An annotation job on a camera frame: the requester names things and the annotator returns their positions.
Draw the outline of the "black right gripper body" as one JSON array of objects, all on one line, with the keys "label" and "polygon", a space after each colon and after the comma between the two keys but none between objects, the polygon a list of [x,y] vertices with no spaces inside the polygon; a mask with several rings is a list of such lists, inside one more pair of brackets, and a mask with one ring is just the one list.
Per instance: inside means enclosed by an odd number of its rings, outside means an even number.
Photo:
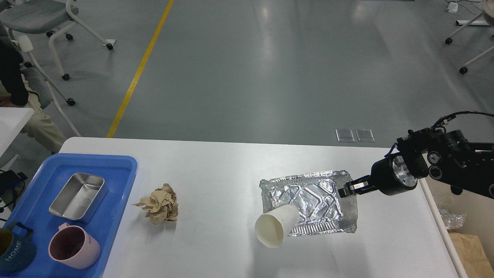
[{"label": "black right gripper body", "polygon": [[410,173],[403,157],[393,154],[373,164],[369,184],[392,196],[415,189],[418,180]]}]

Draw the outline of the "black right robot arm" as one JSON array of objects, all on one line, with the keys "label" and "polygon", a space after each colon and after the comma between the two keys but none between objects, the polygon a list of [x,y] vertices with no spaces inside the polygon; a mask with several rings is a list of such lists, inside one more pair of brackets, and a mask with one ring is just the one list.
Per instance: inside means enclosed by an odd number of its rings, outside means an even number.
[{"label": "black right robot arm", "polygon": [[397,138],[371,173],[347,182],[338,190],[341,198],[380,191],[388,196],[416,188],[418,180],[430,176],[450,185],[453,194],[464,190],[493,198],[493,144],[469,142],[460,130],[446,131],[446,124],[460,111],[439,118],[433,125]]}]

